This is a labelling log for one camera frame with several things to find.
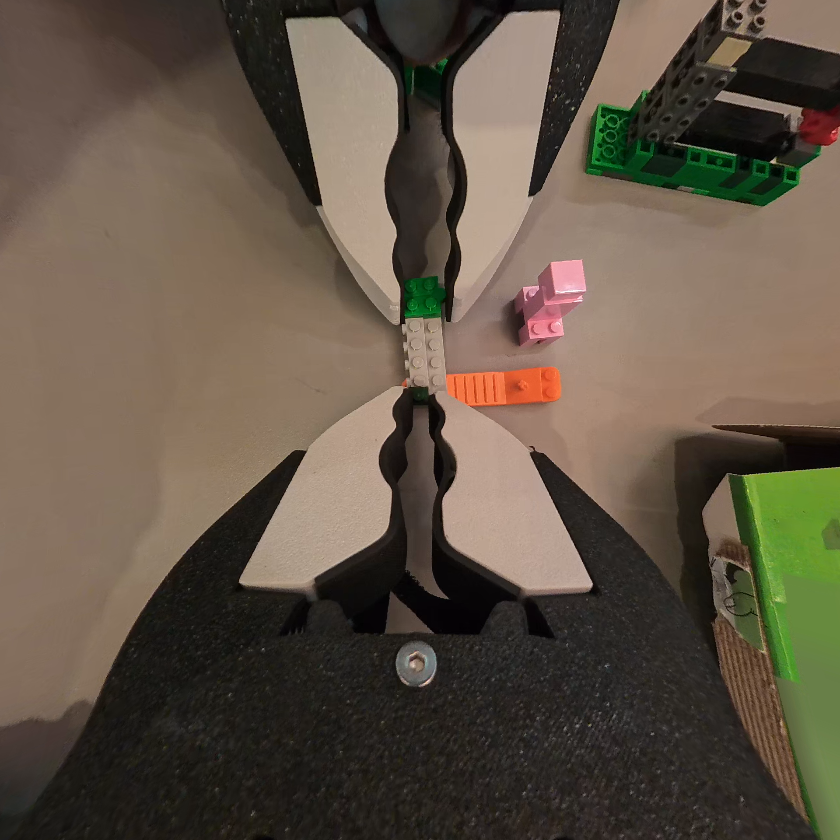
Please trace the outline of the pink toy brick pig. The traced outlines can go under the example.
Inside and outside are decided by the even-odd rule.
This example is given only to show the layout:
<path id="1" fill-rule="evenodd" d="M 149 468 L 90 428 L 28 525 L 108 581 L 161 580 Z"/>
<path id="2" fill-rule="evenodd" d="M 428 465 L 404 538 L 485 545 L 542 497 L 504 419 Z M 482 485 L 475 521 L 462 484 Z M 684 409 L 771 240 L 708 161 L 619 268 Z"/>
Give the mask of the pink toy brick pig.
<path id="1" fill-rule="evenodd" d="M 553 261 L 539 274 L 537 286 L 523 287 L 514 298 L 520 316 L 520 346 L 552 343 L 564 334 L 562 318 L 583 300 L 585 274 L 580 259 Z"/>

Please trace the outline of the orange brick separator tool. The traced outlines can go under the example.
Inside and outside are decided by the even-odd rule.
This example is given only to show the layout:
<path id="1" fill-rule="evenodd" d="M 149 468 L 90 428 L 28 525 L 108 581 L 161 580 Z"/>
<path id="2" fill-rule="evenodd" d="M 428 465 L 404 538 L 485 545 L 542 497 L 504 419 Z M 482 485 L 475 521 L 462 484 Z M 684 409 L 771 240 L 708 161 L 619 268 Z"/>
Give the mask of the orange brick separator tool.
<path id="1" fill-rule="evenodd" d="M 561 379 L 553 366 L 448 374 L 447 393 L 469 406 L 551 403 L 560 399 Z"/>

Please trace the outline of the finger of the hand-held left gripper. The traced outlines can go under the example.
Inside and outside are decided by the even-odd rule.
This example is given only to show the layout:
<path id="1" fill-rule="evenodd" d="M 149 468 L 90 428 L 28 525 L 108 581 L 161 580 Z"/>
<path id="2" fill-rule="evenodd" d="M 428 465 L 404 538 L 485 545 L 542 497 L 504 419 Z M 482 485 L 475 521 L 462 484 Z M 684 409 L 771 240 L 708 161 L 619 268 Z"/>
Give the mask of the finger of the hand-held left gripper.
<path id="1" fill-rule="evenodd" d="M 338 17 L 289 18 L 287 35 L 318 213 L 364 293 L 397 324 L 401 285 L 385 174 L 403 129 L 402 69 L 362 29 Z"/>
<path id="2" fill-rule="evenodd" d="M 560 16 L 553 8 L 489 19 L 445 72 L 445 137 L 455 161 L 450 321 L 487 287 L 529 210 Z"/>

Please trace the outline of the green and black brick build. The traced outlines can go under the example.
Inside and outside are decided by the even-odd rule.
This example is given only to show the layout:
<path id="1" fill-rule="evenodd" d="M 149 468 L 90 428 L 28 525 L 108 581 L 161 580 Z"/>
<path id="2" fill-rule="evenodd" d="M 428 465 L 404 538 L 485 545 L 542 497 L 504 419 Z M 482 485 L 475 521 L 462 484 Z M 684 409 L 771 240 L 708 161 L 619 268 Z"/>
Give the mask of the green and black brick build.
<path id="1" fill-rule="evenodd" d="M 586 172 L 757 207 L 837 141 L 837 53 L 766 37 L 766 2 L 718 1 L 631 108 L 602 103 Z"/>

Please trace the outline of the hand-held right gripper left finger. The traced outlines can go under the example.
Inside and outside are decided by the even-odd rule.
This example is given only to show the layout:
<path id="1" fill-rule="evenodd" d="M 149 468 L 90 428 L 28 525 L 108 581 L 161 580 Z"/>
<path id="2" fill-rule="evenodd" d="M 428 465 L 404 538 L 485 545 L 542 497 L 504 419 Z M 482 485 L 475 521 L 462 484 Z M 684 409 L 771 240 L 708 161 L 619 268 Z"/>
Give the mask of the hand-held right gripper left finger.
<path id="1" fill-rule="evenodd" d="M 397 483 L 407 437 L 408 390 L 398 385 L 317 438 L 239 583 L 336 601 L 348 618 L 386 597 L 406 569 Z"/>

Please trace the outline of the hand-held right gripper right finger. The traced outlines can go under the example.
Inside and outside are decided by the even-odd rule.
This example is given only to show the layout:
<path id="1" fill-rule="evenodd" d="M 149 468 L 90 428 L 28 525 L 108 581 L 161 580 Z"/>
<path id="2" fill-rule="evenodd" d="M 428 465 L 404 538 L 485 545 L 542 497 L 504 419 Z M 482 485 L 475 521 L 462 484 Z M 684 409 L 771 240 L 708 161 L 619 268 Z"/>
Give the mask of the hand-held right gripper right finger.
<path id="1" fill-rule="evenodd" d="M 528 448 L 443 393 L 430 399 L 437 495 L 432 566 L 447 600 L 436 631 L 479 631 L 504 601 L 590 594 L 593 581 Z"/>

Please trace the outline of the grey desk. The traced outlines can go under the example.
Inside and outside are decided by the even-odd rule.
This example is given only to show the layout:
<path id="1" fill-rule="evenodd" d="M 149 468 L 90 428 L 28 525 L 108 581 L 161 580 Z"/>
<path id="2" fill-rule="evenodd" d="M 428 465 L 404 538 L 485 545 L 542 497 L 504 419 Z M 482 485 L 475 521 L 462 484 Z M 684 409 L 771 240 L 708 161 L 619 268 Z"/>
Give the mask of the grey desk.
<path id="1" fill-rule="evenodd" d="M 700 510 L 766 439 L 838 425 L 838 143 L 765 208 L 584 173 L 710 2 L 621 2 L 602 63 L 448 369 L 553 364 L 490 410 L 712 620 Z M 520 346 L 553 261 L 583 300 Z M 292 449 L 397 382 L 257 107 L 217 2 L 2 2 L 2 835 L 55 772 L 173 564 Z"/>

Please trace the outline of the green square toy brick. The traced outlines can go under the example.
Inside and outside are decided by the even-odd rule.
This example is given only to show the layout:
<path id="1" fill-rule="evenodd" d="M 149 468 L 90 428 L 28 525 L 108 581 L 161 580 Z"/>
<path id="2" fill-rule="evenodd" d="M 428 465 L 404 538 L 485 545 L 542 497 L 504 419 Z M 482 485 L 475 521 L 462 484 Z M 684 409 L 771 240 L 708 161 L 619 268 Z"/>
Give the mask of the green square toy brick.
<path id="1" fill-rule="evenodd" d="M 437 276 L 412 278 L 404 283 L 405 320 L 440 318 L 445 307 L 446 289 Z"/>

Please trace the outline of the green cardboard toy box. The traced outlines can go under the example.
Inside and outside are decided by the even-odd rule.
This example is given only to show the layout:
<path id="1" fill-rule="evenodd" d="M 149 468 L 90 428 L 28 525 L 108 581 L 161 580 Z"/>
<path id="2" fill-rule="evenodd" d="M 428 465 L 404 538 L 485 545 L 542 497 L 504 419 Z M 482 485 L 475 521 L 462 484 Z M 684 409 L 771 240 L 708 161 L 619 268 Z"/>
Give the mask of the green cardboard toy box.
<path id="1" fill-rule="evenodd" d="M 722 425 L 784 466 L 729 471 L 702 517 L 723 678 L 753 746 L 820 838 L 839 838 L 838 427 Z"/>

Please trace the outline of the grey toy brick plate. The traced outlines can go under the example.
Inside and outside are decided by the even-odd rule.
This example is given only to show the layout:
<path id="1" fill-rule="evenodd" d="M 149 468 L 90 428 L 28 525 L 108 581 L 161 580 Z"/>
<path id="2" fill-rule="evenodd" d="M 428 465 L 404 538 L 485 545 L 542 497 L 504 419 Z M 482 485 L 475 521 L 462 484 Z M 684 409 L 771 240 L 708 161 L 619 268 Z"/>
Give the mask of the grey toy brick plate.
<path id="1" fill-rule="evenodd" d="M 447 391 L 445 344 L 440 317 L 407 318 L 402 324 L 406 386 Z"/>

